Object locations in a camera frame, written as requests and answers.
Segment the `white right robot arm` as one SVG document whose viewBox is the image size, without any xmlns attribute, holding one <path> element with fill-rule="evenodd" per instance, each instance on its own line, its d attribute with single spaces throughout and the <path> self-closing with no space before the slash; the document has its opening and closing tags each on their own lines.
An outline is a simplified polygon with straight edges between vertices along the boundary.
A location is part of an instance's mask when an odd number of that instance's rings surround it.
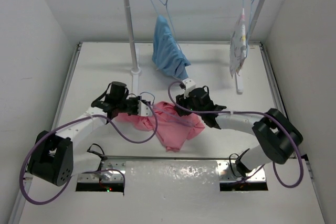
<svg viewBox="0 0 336 224">
<path fill-rule="evenodd" d="M 259 144 L 245 150 L 235 160 L 235 171 L 240 176 L 270 162 L 284 164 L 303 141 L 302 134 L 278 109 L 271 108 L 266 113 L 231 112 L 215 104 L 204 88 L 195 88 L 188 95 L 177 95 L 175 110 L 180 116 L 200 116 L 210 128 L 235 130 L 256 137 Z"/>
</svg>

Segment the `blue wire hanger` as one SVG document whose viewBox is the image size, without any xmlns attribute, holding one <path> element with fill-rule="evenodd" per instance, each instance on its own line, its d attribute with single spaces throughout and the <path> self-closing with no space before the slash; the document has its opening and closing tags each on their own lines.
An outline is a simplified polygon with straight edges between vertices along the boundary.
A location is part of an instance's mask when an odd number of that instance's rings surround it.
<svg viewBox="0 0 336 224">
<path fill-rule="evenodd" d="M 177 116 L 177 115 L 174 115 L 172 113 L 167 112 L 166 110 L 162 110 L 162 109 L 157 108 L 154 105 L 155 95 L 152 94 L 151 92 L 147 92 L 147 91 L 140 92 L 140 95 L 143 95 L 143 94 L 148 94 L 148 95 L 152 96 L 152 98 L 153 98 L 152 103 L 151 103 L 152 109 L 155 112 L 161 112 L 161 113 L 165 114 L 168 117 L 168 120 L 167 120 L 168 122 L 177 123 L 177 124 L 184 125 L 184 126 L 187 126 L 187 127 L 194 127 L 194 126 L 197 125 L 196 121 L 183 119 L 180 116 Z"/>
</svg>

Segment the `pink t shirt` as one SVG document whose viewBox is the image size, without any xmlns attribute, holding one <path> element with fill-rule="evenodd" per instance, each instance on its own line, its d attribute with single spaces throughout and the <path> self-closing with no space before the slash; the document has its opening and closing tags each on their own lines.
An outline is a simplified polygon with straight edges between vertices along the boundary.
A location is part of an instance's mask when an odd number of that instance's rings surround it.
<svg viewBox="0 0 336 224">
<path fill-rule="evenodd" d="M 171 103 L 162 101 L 156 103 L 155 106 L 159 109 L 166 110 L 169 113 L 179 116 L 174 110 L 174 105 Z M 156 137 L 166 148 L 166 151 L 180 151 L 185 141 L 197 137 L 205 129 L 205 125 L 196 114 L 181 116 L 183 119 L 196 121 L 197 125 L 194 127 L 187 127 L 177 123 L 168 122 L 168 117 L 161 112 L 155 112 L 155 114 L 158 119 Z M 116 117 L 116 121 L 130 123 L 135 127 L 135 129 L 140 131 L 148 132 L 155 129 L 155 118 L 153 116 L 142 117 L 138 115 L 120 113 Z"/>
</svg>

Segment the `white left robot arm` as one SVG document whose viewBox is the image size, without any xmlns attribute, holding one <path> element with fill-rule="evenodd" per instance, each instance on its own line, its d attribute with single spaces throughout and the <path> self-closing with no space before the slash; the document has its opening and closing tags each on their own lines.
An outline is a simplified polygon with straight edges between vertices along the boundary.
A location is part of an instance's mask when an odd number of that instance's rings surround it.
<svg viewBox="0 0 336 224">
<path fill-rule="evenodd" d="M 128 115 L 151 115 L 149 106 L 140 96 L 129 97 L 126 84 L 114 81 L 97 97 L 89 109 L 72 123 L 53 132 L 41 132 L 27 170 L 56 186 L 62 186 L 73 175 L 95 172 L 103 156 L 93 152 L 75 154 L 76 147 L 92 132 L 110 123 L 119 113 Z"/>
</svg>

